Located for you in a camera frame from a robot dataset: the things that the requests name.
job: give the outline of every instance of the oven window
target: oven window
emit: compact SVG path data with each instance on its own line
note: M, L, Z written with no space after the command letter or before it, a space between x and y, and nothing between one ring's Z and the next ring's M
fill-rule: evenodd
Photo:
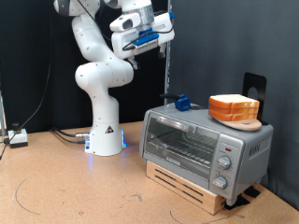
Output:
M220 135L201 127L182 131L158 118L154 115L149 119L145 151L163 160L179 161L180 167L207 178Z

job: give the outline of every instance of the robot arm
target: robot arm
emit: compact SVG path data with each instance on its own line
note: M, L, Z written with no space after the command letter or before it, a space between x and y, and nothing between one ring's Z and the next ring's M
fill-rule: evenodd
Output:
M111 23L114 52L107 46L97 24L95 13L100 0L55 0L62 16L75 16L73 32L83 57L90 61L76 72L76 82L93 104L93 126L86 138L85 151L99 156L121 152L119 103L108 94L108 88L133 80L134 55L163 46L174 37L170 14L154 17L150 0L105 0L110 7L121 7L123 14ZM156 32L167 31L158 35Z

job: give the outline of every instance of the oven vent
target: oven vent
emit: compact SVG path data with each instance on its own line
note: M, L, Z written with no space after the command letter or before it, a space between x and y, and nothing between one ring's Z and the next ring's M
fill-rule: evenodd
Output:
M260 143L258 145L256 145L255 147L252 147L250 149L250 152L249 152L249 156L253 156L255 153L259 152L260 151Z

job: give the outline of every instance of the oven timer knob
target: oven timer knob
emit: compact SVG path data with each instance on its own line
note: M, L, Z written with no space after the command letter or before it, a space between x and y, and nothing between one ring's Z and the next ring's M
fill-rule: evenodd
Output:
M220 189L225 189L227 187L227 181L223 176L218 176L216 179L214 179L213 185Z
M231 161L228 157L220 157L217 162L224 170L231 167Z

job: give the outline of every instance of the oven handle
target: oven handle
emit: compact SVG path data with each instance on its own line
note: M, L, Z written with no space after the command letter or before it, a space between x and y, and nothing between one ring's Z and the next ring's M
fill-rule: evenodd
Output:
M187 132L189 130L189 125L183 124L183 123L179 123L179 122L171 120L171 119L166 119L164 117L158 117L157 121L160 122L160 123L162 123L162 124L171 126L173 128L180 129L180 130L182 130L184 132Z

